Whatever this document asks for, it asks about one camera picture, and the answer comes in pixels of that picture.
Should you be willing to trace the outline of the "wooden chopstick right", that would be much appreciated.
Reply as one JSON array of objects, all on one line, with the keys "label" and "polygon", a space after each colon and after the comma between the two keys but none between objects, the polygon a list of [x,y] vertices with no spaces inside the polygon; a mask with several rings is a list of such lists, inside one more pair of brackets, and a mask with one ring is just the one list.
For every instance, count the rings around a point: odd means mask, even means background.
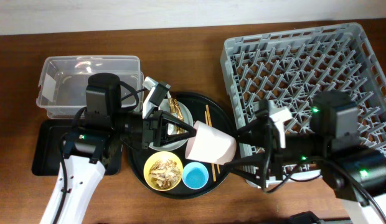
[{"label": "wooden chopstick right", "polygon": [[[207,125],[209,125],[209,126],[212,127],[212,121],[211,121],[211,117],[210,117],[209,106],[206,105],[205,107],[206,107],[206,113],[207,113],[207,121],[206,121],[206,122],[207,122]],[[218,174],[220,174],[220,167],[219,167],[218,164],[216,164],[216,166],[217,166],[217,172],[218,172]]]}]

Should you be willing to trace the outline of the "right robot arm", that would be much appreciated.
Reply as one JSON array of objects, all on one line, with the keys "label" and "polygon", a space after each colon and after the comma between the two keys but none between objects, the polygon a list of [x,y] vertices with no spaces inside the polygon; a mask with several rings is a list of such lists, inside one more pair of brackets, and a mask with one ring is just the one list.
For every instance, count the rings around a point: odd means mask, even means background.
[{"label": "right robot arm", "polygon": [[225,171],[272,194],[302,165],[316,164],[353,223],[386,223],[386,157],[361,143],[357,104],[347,93],[314,96],[311,134],[286,134],[289,109],[267,100],[258,104],[256,118],[238,129],[235,139],[265,151],[225,163]]}]

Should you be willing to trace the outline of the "pink cup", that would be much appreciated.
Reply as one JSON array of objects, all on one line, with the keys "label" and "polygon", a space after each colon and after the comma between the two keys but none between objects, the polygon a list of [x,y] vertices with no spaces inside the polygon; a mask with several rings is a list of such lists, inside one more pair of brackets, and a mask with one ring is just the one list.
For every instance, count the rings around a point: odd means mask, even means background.
[{"label": "pink cup", "polygon": [[201,121],[194,123],[196,136],[187,141],[185,158],[212,164],[231,162],[237,150],[232,136]]}]

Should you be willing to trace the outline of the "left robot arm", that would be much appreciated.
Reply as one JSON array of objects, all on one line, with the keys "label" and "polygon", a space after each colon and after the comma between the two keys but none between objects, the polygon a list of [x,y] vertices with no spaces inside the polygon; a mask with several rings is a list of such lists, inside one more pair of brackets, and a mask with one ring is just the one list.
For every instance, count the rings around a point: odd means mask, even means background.
[{"label": "left robot arm", "polygon": [[122,88],[135,99],[139,96],[119,76],[97,73],[88,78],[87,105],[77,111],[71,130],[59,139],[59,174],[41,223],[81,223],[95,189],[123,145],[142,150],[196,135],[193,126],[159,110],[170,86],[154,80],[150,84],[139,113],[135,105],[122,106]]}]

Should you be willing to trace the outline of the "food scraps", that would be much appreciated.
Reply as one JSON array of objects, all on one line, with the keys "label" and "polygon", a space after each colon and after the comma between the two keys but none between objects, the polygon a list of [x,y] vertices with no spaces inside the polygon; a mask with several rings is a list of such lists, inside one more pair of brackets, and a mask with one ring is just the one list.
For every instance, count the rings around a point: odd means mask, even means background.
[{"label": "food scraps", "polygon": [[177,162],[170,159],[156,161],[149,170],[149,180],[162,190],[175,186],[181,178]]}]

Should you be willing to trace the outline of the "grey plate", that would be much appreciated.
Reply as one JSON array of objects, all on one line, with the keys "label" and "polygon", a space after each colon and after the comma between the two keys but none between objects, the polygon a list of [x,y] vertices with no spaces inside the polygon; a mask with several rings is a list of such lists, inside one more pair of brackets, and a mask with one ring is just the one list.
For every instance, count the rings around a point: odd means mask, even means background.
[{"label": "grey plate", "polygon": [[[191,112],[180,101],[178,101],[178,104],[179,104],[179,107],[181,109],[181,113],[182,113],[182,116],[184,118],[184,122],[192,126],[194,124],[194,121],[193,121]],[[163,99],[162,103],[159,106],[159,109],[163,110],[163,111],[170,112],[170,107],[169,107],[168,99]],[[165,146],[161,146],[161,147],[153,146],[153,143],[151,143],[149,145],[149,148],[154,149],[155,151],[174,151],[174,150],[179,149],[180,147],[182,147],[186,142],[187,142],[187,140],[185,139],[185,140],[181,140],[181,141],[174,142],[174,143],[171,143],[171,144],[166,144]]]}]

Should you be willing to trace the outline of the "yellow bowl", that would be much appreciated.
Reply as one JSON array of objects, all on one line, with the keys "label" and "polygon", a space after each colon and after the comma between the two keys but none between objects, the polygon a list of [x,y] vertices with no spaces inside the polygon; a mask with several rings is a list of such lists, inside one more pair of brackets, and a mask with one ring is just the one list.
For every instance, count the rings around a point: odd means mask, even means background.
[{"label": "yellow bowl", "polygon": [[168,191],[182,180],[183,164],[171,152],[161,151],[150,156],[144,165],[146,183],[154,190]]}]

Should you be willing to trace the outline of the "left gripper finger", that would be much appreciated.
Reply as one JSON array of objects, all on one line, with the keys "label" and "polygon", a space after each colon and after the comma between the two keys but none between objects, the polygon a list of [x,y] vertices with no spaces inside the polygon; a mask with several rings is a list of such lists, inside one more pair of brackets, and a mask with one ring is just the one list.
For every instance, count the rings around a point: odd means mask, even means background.
[{"label": "left gripper finger", "polygon": [[163,112],[163,121],[166,124],[172,124],[172,125],[177,126],[178,128],[182,128],[183,130],[185,130],[185,131],[187,131],[189,133],[195,132],[195,128],[193,126],[185,123],[184,121],[181,121],[180,119],[178,119],[177,117],[173,116],[172,114],[170,114],[167,111]]},{"label": "left gripper finger", "polygon": [[173,135],[161,134],[154,138],[153,145],[156,147],[162,147],[167,144],[193,138],[195,136],[196,136],[196,132],[193,132],[193,133],[186,132],[182,134],[173,134]]}]

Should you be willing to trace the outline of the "black rectangular tray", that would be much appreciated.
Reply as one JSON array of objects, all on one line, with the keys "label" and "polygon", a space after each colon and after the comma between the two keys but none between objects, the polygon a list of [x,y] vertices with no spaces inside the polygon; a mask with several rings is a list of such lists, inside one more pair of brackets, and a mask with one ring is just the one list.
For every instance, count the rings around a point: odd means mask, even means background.
[{"label": "black rectangular tray", "polygon": [[121,168],[122,145],[112,129],[77,126],[70,119],[49,119],[41,124],[32,173],[60,175],[65,165],[72,175],[72,162],[78,171],[94,167],[114,175]]}]

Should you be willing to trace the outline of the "blue cup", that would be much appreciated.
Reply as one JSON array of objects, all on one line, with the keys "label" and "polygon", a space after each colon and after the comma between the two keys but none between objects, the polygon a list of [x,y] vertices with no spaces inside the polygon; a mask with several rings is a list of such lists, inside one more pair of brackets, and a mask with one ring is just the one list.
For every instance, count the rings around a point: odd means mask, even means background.
[{"label": "blue cup", "polygon": [[201,189],[209,179],[209,172],[200,162],[188,163],[182,173],[183,183],[192,190]]}]

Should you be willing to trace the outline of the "grey dishwasher rack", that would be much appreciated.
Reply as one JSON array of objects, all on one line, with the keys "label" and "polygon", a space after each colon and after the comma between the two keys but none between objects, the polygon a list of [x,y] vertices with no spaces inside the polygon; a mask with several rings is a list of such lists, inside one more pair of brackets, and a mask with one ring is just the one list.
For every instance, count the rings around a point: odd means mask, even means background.
[{"label": "grey dishwasher rack", "polygon": [[313,96],[339,90],[359,107],[362,143],[386,157],[386,77],[360,24],[229,38],[220,64],[238,128],[270,100],[291,111],[286,133],[308,134]]}]

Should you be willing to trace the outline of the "round black tray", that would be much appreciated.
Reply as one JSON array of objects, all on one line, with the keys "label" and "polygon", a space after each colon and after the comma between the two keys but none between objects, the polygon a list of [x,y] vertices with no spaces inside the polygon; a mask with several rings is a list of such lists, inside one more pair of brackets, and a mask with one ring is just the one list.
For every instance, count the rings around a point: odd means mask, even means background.
[{"label": "round black tray", "polygon": [[[214,100],[207,96],[193,92],[178,92],[176,100],[182,103],[191,112],[194,121],[205,121],[205,110],[208,108],[212,126],[218,130],[233,135],[236,131],[234,120],[231,116]],[[209,180],[206,185],[198,190],[188,188],[183,182],[180,182],[176,187],[167,191],[154,190],[144,179],[144,164],[147,159],[156,151],[153,149],[144,149],[135,151],[128,150],[128,163],[136,178],[150,191],[167,198],[173,199],[190,199],[205,195],[216,189],[228,176],[228,172],[220,170],[216,173],[216,180],[212,177],[212,166],[209,163],[204,163],[204,166],[209,171]]]}]

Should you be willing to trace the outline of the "black object bottom edge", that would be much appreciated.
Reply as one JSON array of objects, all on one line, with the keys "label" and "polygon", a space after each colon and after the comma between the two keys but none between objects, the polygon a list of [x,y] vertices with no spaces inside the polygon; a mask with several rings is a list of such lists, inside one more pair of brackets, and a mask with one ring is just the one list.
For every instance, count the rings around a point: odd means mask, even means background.
[{"label": "black object bottom edge", "polygon": [[286,224],[321,224],[323,220],[318,218],[313,212],[303,212],[290,216]]}]

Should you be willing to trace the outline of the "clear plastic bin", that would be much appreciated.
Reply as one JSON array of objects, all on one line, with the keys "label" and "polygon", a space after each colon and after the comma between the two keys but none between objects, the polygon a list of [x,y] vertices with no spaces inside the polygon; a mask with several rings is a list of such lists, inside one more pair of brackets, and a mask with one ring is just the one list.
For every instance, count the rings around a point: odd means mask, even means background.
[{"label": "clear plastic bin", "polygon": [[88,78],[97,73],[113,73],[136,90],[143,88],[140,60],[133,55],[55,56],[45,60],[36,105],[50,119],[73,118],[86,105]]}]

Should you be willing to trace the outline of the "gold snack wrapper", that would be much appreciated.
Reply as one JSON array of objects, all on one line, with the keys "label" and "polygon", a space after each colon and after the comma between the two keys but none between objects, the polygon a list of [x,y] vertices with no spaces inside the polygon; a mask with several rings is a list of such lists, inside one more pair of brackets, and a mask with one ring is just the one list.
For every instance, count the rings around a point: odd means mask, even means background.
[{"label": "gold snack wrapper", "polygon": [[[167,93],[167,99],[168,99],[168,103],[169,103],[170,114],[172,114],[173,116],[175,116],[179,120],[184,121],[184,117],[183,117],[181,108],[179,106],[179,103],[178,103],[178,101],[175,98],[173,98],[171,96],[171,92],[170,91]],[[185,130],[180,128],[180,127],[178,127],[178,126],[175,126],[173,124],[169,124],[168,125],[167,133],[169,135],[172,135],[172,134],[182,134],[184,132],[185,132]]]}]

